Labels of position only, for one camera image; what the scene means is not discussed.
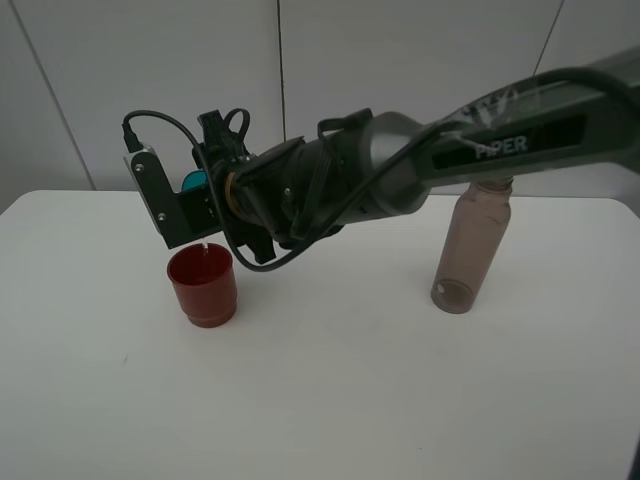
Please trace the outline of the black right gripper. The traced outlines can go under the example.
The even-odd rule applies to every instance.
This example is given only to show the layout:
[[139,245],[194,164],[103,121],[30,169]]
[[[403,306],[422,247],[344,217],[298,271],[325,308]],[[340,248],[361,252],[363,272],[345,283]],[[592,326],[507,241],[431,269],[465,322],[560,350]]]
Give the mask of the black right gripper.
[[246,109],[235,108],[226,115],[213,110],[198,116],[202,129],[199,150],[206,162],[202,163],[192,148],[192,157],[197,166],[207,174],[207,184],[212,187],[214,199],[210,201],[215,217],[226,229],[230,245],[237,249],[246,246],[252,252],[256,264],[266,264],[275,259],[273,240],[264,227],[249,223],[228,205],[226,186],[230,175],[249,157],[245,136],[250,125],[250,114]]

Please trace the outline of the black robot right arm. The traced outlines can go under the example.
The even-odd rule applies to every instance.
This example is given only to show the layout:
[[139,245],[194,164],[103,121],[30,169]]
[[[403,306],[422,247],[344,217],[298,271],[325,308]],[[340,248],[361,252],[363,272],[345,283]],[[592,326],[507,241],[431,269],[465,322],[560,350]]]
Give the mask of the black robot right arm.
[[363,109],[256,156],[225,120],[200,119],[196,164],[216,229],[259,271],[284,265],[344,226],[409,215],[436,187],[582,165],[639,169],[639,52],[551,70],[422,124]]

